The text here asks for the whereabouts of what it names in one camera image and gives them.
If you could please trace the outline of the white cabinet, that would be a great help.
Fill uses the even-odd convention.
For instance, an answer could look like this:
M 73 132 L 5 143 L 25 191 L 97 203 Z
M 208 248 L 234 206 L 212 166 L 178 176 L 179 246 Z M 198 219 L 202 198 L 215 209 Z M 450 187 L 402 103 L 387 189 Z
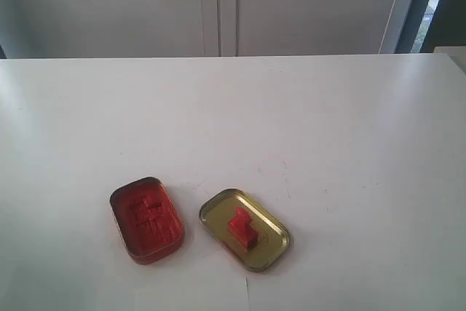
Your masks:
M 392 53 L 411 0 L 1 0 L 8 58 Z

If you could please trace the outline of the white paper sheet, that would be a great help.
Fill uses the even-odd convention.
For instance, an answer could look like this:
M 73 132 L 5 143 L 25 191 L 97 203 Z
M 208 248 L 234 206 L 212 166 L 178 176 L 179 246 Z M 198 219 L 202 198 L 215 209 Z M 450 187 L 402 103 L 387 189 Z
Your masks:
M 134 309 L 248 310 L 248 292 L 243 277 L 174 278 L 137 290 Z

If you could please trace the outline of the red plastic stamp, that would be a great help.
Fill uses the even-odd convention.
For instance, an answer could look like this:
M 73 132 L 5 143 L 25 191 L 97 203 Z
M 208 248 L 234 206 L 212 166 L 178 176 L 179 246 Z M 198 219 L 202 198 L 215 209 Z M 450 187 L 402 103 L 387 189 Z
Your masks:
M 228 231 L 247 250 L 258 242 L 258 232 L 251 226 L 252 217 L 246 209 L 235 208 L 234 217 L 228 222 Z

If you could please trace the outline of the red ink pad tin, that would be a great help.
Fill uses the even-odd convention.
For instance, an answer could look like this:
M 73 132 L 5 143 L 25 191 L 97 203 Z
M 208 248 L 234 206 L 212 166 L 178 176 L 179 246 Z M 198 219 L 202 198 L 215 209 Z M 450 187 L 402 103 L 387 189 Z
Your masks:
M 141 178 L 116 189 L 109 203 L 122 242 L 135 263 L 151 264 L 182 246 L 183 221 L 158 178 Z

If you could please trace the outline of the gold tin lid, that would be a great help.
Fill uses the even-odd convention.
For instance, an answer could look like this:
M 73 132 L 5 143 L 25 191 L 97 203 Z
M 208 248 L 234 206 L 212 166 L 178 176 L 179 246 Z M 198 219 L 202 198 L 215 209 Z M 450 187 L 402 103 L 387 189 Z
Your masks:
M 291 244 L 286 226 L 240 189 L 225 189 L 205 202 L 199 220 L 251 272 L 271 267 Z

